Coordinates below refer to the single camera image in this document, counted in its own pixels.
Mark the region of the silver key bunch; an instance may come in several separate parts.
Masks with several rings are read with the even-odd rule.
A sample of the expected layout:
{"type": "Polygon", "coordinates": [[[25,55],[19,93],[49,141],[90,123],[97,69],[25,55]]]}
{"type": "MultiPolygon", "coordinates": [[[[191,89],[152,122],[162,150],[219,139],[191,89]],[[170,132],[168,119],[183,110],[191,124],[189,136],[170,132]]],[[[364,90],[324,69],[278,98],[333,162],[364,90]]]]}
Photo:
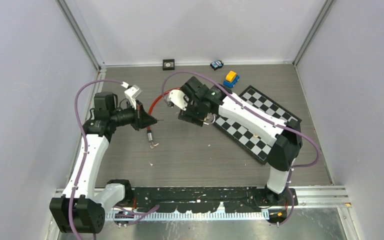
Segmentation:
{"type": "Polygon", "coordinates": [[[150,148],[151,148],[151,149],[154,149],[154,148],[157,147],[158,145],[159,145],[159,143],[151,142],[150,148]]]}

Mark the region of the large brass padlock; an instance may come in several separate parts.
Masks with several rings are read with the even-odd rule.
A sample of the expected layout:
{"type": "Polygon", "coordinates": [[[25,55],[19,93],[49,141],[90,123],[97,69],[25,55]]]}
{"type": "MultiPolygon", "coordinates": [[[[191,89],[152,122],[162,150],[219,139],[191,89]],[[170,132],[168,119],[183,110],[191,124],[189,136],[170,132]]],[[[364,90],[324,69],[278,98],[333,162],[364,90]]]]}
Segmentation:
{"type": "Polygon", "coordinates": [[[216,115],[213,113],[208,113],[203,120],[204,125],[212,125],[216,121],[216,115]]]}

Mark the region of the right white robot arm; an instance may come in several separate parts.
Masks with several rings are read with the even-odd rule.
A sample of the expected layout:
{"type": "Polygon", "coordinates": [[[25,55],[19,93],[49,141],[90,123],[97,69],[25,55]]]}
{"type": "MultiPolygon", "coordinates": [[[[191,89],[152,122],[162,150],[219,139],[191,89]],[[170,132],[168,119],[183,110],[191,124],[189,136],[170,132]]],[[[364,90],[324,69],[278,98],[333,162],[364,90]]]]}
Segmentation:
{"type": "Polygon", "coordinates": [[[270,116],[226,87],[218,83],[208,87],[194,76],[179,89],[171,90],[168,101],[180,109],[178,119],[182,121],[201,127],[208,115],[216,115],[232,120],[260,137],[269,147],[266,161],[270,171],[265,198],[271,205],[279,205],[285,199],[292,164],[303,145],[298,134],[300,123],[270,116]]]}

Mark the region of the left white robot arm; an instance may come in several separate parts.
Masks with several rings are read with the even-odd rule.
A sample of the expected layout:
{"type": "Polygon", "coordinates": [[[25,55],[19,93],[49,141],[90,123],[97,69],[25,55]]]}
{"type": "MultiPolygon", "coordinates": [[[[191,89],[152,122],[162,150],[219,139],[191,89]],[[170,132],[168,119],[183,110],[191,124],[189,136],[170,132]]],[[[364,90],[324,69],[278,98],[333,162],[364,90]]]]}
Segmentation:
{"type": "Polygon", "coordinates": [[[116,205],[128,207],[134,200],[129,180],[109,180],[98,194],[95,185],[103,156],[118,127],[130,125],[139,131],[158,121],[136,100],[124,108],[110,91],[95,94],[91,117],[81,126],[82,153],[77,157],[73,174],[60,197],[53,197],[50,212],[62,233],[98,234],[105,216],[116,205]]]}

